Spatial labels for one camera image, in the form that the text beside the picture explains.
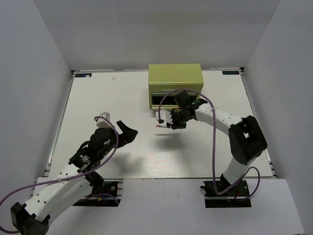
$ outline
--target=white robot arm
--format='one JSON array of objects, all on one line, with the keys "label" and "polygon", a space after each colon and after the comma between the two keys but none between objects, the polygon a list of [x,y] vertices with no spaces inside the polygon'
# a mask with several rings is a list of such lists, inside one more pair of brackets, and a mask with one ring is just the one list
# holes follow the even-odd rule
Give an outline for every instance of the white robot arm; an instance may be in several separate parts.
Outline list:
[{"label": "white robot arm", "polygon": [[[100,115],[109,119],[108,113]],[[75,179],[64,180],[79,173],[89,172],[100,165],[101,160],[116,146],[116,134],[102,119],[96,119],[98,129],[83,143],[55,180],[59,183],[47,185],[37,195],[22,205],[15,203],[11,208],[12,223],[22,235],[45,235],[53,221],[66,209],[90,194],[106,193],[103,178],[96,172]],[[138,132],[122,121],[117,125],[122,130],[118,135],[118,148],[131,143]]]},{"label": "white robot arm", "polygon": [[[187,92],[181,92],[175,97],[175,101],[179,112],[175,109],[171,112],[161,110],[160,119],[156,112],[159,122],[157,127],[183,129],[191,119],[213,126],[213,109],[206,100],[192,101]],[[257,120],[252,116],[241,118],[215,109],[215,118],[216,128],[229,136],[233,155],[228,168],[221,175],[226,188],[246,173],[251,163],[267,148],[267,142]]]}]

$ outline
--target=white table surface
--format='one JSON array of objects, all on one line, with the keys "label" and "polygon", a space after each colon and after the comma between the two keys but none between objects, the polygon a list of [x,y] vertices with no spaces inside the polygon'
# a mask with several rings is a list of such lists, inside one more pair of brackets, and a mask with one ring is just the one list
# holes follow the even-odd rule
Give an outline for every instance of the white table surface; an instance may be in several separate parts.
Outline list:
[{"label": "white table surface", "polygon": [[[203,71],[202,93],[216,108],[246,117],[252,110],[240,75]],[[207,178],[212,177],[212,130],[191,120],[184,130],[156,128],[149,108],[148,72],[96,72],[74,78],[59,137],[52,155],[50,177],[55,177],[78,147],[96,129],[94,116],[111,114],[139,132],[135,141],[117,150],[97,172],[104,178]],[[217,131],[216,173],[220,176],[232,155],[229,138]],[[263,153],[254,163],[263,177],[272,176]],[[251,171],[248,176],[256,176]]]},{"label": "white table surface", "polygon": [[[248,179],[250,192],[256,179]],[[125,179],[118,207],[71,207],[47,235],[295,235],[286,180],[262,179],[251,208],[205,208],[201,179]],[[35,189],[34,195],[41,190]]]}]

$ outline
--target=yellow box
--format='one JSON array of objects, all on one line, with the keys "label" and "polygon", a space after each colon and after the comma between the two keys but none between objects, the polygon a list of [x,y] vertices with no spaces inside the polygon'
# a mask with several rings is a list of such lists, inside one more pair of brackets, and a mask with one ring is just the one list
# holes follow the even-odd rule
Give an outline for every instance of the yellow box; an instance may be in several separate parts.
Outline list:
[{"label": "yellow box", "polygon": [[[201,93],[203,77],[200,64],[149,65],[149,104],[157,109],[162,98],[170,91],[190,89]],[[174,101],[177,93],[170,94],[163,102],[162,108],[174,109],[178,106]],[[192,99],[199,98],[189,93]]]}]

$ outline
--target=wire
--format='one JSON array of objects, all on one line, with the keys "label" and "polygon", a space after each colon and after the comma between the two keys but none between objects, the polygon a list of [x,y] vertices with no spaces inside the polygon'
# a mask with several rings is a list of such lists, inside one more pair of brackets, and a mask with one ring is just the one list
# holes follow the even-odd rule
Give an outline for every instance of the wire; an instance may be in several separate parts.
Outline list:
[{"label": "wire", "polygon": [[[101,163],[99,166],[97,166],[96,168],[90,170],[90,171],[87,171],[83,174],[78,174],[78,175],[75,175],[75,176],[70,176],[70,177],[66,177],[66,178],[63,178],[63,179],[60,179],[61,181],[67,181],[67,180],[73,180],[73,179],[77,179],[79,177],[83,177],[83,176],[86,176],[94,171],[96,171],[97,169],[101,168],[105,163],[107,163],[111,157],[115,154],[116,150],[117,150],[117,147],[118,147],[118,132],[117,130],[115,129],[114,125],[106,118],[102,117],[102,116],[96,116],[94,119],[103,119],[104,121],[106,121],[113,129],[115,135],[116,135],[116,145],[115,145],[115,148],[113,150],[113,152],[108,156],[107,159],[104,160],[103,163]],[[12,192],[10,192],[8,195],[6,195],[1,201],[0,201],[0,206],[5,202],[5,200],[12,196],[13,194],[19,192],[19,191],[22,191],[24,189],[27,189],[27,188],[33,188],[33,187],[36,187],[36,186],[40,186],[40,185],[47,185],[47,184],[55,184],[55,183],[58,183],[60,180],[50,180],[50,181],[46,181],[46,182],[41,182],[41,183],[36,183],[36,184],[31,184],[31,185],[27,185],[27,186],[24,186],[24,187],[21,187],[21,188],[18,188]],[[7,233],[7,234],[17,234],[19,233],[18,231],[9,231],[7,229],[4,229],[2,226],[0,226],[0,231],[4,232],[4,233]]]},{"label": "wire", "polygon": [[253,191],[253,193],[251,195],[249,195],[248,197],[242,199],[242,200],[246,200],[246,199],[249,199],[253,194],[255,194],[256,190],[258,189],[259,187],[259,184],[260,184],[260,180],[261,180],[261,176],[260,176],[260,172],[259,170],[254,167],[254,166],[251,166],[247,169],[247,171],[245,172],[245,174],[243,174],[238,180],[236,180],[232,185],[230,185],[229,187],[227,187],[226,189],[224,189],[223,191],[221,192],[218,192],[217,191],[217,186],[216,186],[216,176],[215,176],[215,153],[216,153],[216,115],[215,115],[215,108],[214,108],[214,105],[212,103],[212,101],[210,101],[210,99],[208,97],[206,97],[205,95],[203,94],[200,94],[196,91],[193,91],[193,90],[189,90],[189,89],[177,89],[177,90],[174,90],[174,91],[171,91],[169,92],[168,94],[166,94],[163,99],[161,100],[159,106],[158,106],[158,119],[161,120],[161,113],[160,113],[160,110],[161,110],[161,105],[163,103],[163,101],[165,100],[165,98],[170,95],[171,93],[173,92],[181,92],[181,91],[187,91],[187,92],[192,92],[192,93],[196,93],[198,95],[200,95],[201,97],[203,97],[212,107],[212,113],[213,113],[213,147],[212,147],[212,176],[213,176],[213,189],[214,189],[214,192],[216,193],[216,195],[220,196],[220,195],[223,195],[224,193],[226,193],[228,190],[230,190],[232,187],[236,186],[245,176],[246,174],[251,170],[251,169],[255,169],[257,172],[258,172],[258,184],[255,188],[255,190]]},{"label": "wire", "polygon": [[119,205],[119,202],[118,202],[117,198],[116,198],[116,197],[114,197],[114,196],[112,196],[111,194],[108,194],[108,193],[101,193],[101,194],[97,194],[97,195],[91,195],[91,196],[89,196],[89,197],[86,197],[86,198],[80,199],[80,200],[79,200],[79,201],[77,201],[77,202],[83,202],[83,201],[88,200],[88,199],[91,199],[91,198],[93,198],[93,197],[100,197],[100,196],[107,196],[107,197],[111,197],[111,198],[113,198],[113,199],[114,199],[114,201],[117,203],[117,205]]}]

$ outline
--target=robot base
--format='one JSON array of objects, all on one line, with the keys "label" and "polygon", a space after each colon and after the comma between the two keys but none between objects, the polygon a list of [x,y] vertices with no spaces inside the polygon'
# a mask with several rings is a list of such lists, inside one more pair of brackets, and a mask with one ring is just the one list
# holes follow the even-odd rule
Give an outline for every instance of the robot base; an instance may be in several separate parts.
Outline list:
[{"label": "robot base", "polygon": [[[245,180],[242,180],[236,187],[227,193],[218,196],[213,189],[213,181],[204,181],[205,208],[242,208],[251,207],[250,199],[242,200],[250,195],[248,185]],[[218,191],[223,190],[220,181],[216,181]]]}]

